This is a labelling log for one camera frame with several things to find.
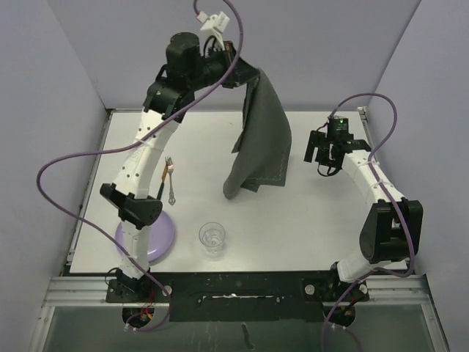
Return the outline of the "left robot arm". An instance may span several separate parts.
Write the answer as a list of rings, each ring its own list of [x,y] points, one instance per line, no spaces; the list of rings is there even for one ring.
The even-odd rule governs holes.
[[[132,301],[141,301],[149,292],[149,234],[163,210],[162,202],[149,194],[155,168],[197,91],[217,81],[232,89],[258,77],[257,69],[239,53],[231,41],[222,40],[205,50],[196,34],[174,35],[166,48],[166,63],[143,102],[137,146],[129,152],[114,181],[100,187],[100,195],[118,210],[122,262],[117,283]]]

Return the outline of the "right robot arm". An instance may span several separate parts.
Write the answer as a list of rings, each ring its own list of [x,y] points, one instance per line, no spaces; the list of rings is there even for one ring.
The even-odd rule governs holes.
[[[323,177],[347,173],[369,206],[359,235],[358,249],[337,262],[337,275],[326,281],[327,294],[336,300],[352,291],[352,282],[371,271],[394,262],[412,259],[418,252],[423,206],[408,200],[385,176],[372,149],[349,132],[349,120],[332,116],[324,124],[326,132],[312,131],[305,162],[325,166]]]

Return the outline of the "grey cloth napkin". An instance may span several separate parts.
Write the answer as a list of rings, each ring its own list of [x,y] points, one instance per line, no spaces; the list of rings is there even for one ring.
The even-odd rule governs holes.
[[[281,101],[263,70],[246,86],[243,129],[234,144],[236,155],[223,184],[223,194],[234,199],[241,189],[284,186],[292,132]]]

